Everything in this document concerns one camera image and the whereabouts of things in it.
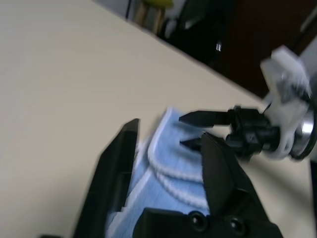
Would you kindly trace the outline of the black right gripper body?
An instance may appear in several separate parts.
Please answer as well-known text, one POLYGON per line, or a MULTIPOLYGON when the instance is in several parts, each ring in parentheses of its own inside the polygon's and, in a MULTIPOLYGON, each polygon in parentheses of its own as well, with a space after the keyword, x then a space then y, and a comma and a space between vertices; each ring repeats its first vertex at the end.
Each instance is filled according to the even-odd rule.
POLYGON ((231 133, 227 145, 239 159, 250 159, 261 151, 274 152, 280 141, 280 128, 270 124, 257 109, 235 106, 228 110, 231 133))

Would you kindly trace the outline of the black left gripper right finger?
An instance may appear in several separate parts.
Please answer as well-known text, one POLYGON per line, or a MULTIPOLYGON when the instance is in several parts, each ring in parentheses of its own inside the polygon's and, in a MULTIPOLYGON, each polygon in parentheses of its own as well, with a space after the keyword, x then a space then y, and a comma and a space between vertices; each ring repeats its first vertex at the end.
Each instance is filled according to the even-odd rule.
POLYGON ((201 137, 201 155, 212 225, 230 218, 271 223, 250 178, 223 140, 205 132, 201 137))

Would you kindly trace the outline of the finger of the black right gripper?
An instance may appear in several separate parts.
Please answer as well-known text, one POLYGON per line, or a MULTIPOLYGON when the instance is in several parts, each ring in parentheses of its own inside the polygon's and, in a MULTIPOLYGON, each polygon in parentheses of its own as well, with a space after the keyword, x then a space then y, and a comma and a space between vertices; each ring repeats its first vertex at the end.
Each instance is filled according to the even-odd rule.
POLYGON ((189 140, 183 140, 180 141, 180 144, 182 146, 185 146, 186 148, 190 150, 200 150, 201 149, 201 138, 193 138, 189 140))
POLYGON ((230 125, 230 112, 193 111, 182 115, 179 121, 196 127, 230 125))

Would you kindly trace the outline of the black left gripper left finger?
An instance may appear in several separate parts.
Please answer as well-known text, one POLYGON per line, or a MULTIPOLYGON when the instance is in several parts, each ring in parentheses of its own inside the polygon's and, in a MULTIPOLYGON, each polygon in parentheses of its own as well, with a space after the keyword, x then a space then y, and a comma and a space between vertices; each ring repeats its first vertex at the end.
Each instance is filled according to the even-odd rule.
POLYGON ((131 181, 139 119, 124 124, 101 153, 87 191, 74 238, 103 238, 109 216, 125 205, 131 181))

